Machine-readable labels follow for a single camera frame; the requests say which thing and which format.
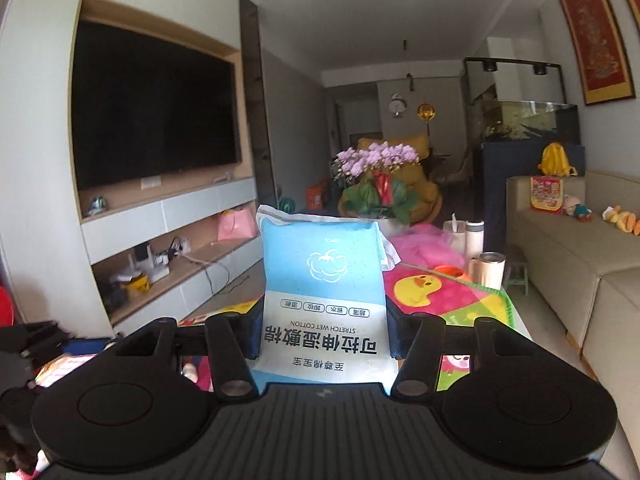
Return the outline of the blue white cotton pack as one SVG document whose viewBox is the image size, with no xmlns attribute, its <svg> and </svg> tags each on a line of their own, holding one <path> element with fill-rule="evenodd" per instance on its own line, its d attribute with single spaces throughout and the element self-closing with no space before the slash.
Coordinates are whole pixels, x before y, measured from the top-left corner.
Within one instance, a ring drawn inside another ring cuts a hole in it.
<svg viewBox="0 0 640 480">
<path fill-rule="evenodd" d="M 389 389 L 398 373 L 387 328 L 384 272 L 399 261 L 373 221 L 286 214 L 260 206 L 266 287 L 259 356 L 272 382 Z"/>
</svg>

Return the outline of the colourful cartoon play mat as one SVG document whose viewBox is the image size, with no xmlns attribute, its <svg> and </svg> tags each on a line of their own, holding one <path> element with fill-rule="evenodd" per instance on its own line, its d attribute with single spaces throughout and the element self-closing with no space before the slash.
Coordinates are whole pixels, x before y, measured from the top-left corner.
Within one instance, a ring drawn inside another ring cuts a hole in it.
<svg viewBox="0 0 640 480">
<path fill-rule="evenodd" d="M 437 315 L 450 326 L 471 326 L 482 316 L 495 318 L 506 325 L 513 323 L 511 300 L 500 290 L 477 286 L 439 270 L 424 270 L 403 262 L 384 272 L 383 276 L 386 304 L 396 304 L 405 314 L 423 312 Z M 216 297 L 222 303 L 217 314 L 236 312 L 256 316 L 259 350 L 265 287 L 266 279 L 256 292 L 240 300 L 224 294 Z M 258 356 L 246 359 L 248 367 Z"/>
</svg>

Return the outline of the rose gold tumbler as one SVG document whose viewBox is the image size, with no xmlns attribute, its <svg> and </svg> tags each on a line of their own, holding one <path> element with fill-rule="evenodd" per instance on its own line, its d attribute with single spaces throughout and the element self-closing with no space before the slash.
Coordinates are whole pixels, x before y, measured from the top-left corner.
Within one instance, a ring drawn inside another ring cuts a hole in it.
<svg viewBox="0 0 640 480">
<path fill-rule="evenodd" d="M 502 287 L 506 256 L 500 252 L 482 252 L 469 262 L 472 282 L 495 290 Z"/>
</svg>

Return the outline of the pink tulle cloth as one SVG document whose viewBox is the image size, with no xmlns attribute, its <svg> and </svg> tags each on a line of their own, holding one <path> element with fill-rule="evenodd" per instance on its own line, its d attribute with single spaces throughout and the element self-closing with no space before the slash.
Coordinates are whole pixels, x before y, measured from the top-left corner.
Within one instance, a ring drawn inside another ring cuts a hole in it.
<svg viewBox="0 0 640 480">
<path fill-rule="evenodd" d="M 436 266 L 464 267 L 462 253 L 451 247 L 451 235 L 431 224 L 408 226 L 388 240 L 400 260 L 410 266 L 424 269 L 435 269 Z"/>
</svg>

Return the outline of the white media cabinet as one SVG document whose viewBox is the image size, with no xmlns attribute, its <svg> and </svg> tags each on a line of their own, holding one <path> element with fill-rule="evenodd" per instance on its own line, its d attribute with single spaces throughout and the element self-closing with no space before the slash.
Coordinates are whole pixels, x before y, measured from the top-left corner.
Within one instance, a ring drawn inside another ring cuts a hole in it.
<svg viewBox="0 0 640 480">
<path fill-rule="evenodd" d="M 107 212 L 91 218 L 84 217 L 79 211 L 72 215 L 70 224 L 79 236 L 80 245 L 65 266 L 70 284 L 60 287 L 63 297 L 52 302 L 50 315 L 76 335 L 110 336 L 115 326 L 130 316 L 149 314 L 152 306 L 164 301 L 168 292 L 181 292 L 181 284 L 195 272 L 186 264 L 177 263 L 168 277 L 149 292 L 108 315 L 93 276 L 95 264 L 114 258 L 137 244 L 166 238 L 180 230 L 203 235 L 206 223 L 213 222 L 216 214 L 231 206 L 248 203 L 257 196 L 242 56 L 239 50 L 192 28 L 113 0 L 79 0 L 74 20 L 141 32 L 220 58 L 233 67 L 239 162 L 183 174 L 165 174 L 160 186 L 147 190 L 141 187 L 140 181 L 109 185 L 99 192 L 110 205 Z"/>
</svg>

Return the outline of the pink gift bag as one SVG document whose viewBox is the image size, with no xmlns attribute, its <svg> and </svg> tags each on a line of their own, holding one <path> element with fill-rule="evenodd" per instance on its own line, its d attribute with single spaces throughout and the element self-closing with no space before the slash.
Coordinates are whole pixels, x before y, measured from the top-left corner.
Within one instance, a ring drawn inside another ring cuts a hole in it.
<svg viewBox="0 0 640 480">
<path fill-rule="evenodd" d="M 217 240 L 250 240 L 257 234 L 257 224 L 252 208 L 240 208 L 223 211 L 218 218 Z"/>
</svg>

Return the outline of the white thermos bottle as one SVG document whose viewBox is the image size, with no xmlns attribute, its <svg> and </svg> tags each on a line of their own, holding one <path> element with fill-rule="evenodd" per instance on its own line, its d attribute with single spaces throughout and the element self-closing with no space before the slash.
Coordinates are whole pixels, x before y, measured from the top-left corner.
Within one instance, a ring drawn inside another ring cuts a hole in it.
<svg viewBox="0 0 640 480">
<path fill-rule="evenodd" d="M 465 259 L 471 260 L 484 252 L 485 222 L 470 220 L 465 222 Z"/>
</svg>

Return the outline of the watermelon ball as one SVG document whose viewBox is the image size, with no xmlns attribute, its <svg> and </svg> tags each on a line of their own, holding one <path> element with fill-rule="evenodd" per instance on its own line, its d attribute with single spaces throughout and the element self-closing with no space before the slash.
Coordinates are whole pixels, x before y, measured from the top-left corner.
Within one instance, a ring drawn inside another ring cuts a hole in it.
<svg viewBox="0 0 640 480">
<path fill-rule="evenodd" d="M 281 197 L 278 203 L 278 207 L 280 211 L 283 211 L 286 214 L 294 214 L 296 209 L 295 200 L 289 197 Z"/>
</svg>

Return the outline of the pink orchid flower pot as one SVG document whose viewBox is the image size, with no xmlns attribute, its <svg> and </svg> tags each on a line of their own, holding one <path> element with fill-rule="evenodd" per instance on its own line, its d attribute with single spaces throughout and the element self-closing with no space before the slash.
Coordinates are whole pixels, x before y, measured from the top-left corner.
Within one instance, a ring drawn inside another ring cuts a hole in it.
<svg viewBox="0 0 640 480">
<path fill-rule="evenodd" d="M 408 226 L 418 196 L 397 174 L 419 162 L 418 152 L 407 144 L 373 142 L 338 152 L 331 166 L 334 179 L 345 185 L 338 212 L 343 217 L 395 219 Z"/>
</svg>

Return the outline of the beige sofa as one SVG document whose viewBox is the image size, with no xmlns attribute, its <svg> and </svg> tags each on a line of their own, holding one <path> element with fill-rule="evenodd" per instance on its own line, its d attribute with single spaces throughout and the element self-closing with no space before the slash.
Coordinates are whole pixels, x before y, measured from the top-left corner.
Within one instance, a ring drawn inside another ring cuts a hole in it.
<svg viewBox="0 0 640 480">
<path fill-rule="evenodd" d="M 602 214 L 638 214 L 639 180 L 589 170 L 563 184 L 592 212 L 589 222 L 530 206 L 530 180 L 506 182 L 506 232 L 529 277 L 582 358 L 614 398 L 628 444 L 639 448 L 639 239 Z"/>
</svg>

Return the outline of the orange bag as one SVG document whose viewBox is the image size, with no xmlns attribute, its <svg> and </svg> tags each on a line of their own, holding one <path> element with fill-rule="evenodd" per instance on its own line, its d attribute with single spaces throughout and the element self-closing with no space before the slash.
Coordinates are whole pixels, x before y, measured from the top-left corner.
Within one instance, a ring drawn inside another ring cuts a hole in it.
<svg viewBox="0 0 640 480">
<path fill-rule="evenodd" d="M 328 200 L 328 185 L 326 180 L 306 189 L 306 208 L 311 211 L 322 210 Z"/>
</svg>

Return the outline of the black television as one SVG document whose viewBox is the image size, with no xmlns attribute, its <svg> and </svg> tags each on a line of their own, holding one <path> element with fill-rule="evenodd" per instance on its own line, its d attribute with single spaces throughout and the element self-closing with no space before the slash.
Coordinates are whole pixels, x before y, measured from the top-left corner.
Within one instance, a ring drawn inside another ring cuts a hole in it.
<svg viewBox="0 0 640 480">
<path fill-rule="evenodd" d="M 81 191 L 239 162 L 237 109 L 232 63 L 79 23 L 70 116 Z"/>
</svg>

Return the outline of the fish tank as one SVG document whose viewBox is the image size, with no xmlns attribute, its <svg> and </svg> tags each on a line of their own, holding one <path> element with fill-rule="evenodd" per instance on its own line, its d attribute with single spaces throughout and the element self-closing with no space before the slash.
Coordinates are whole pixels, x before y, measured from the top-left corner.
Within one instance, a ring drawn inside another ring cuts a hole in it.
<svg viewBox="0 0 640 480">
<path fill-rule="evenodd" d="M 519 58 L 470 56 L 461 74 L 468 143 L 578 144 L 578 109 L 567 101 L 562 67 Z"/>
</svg>

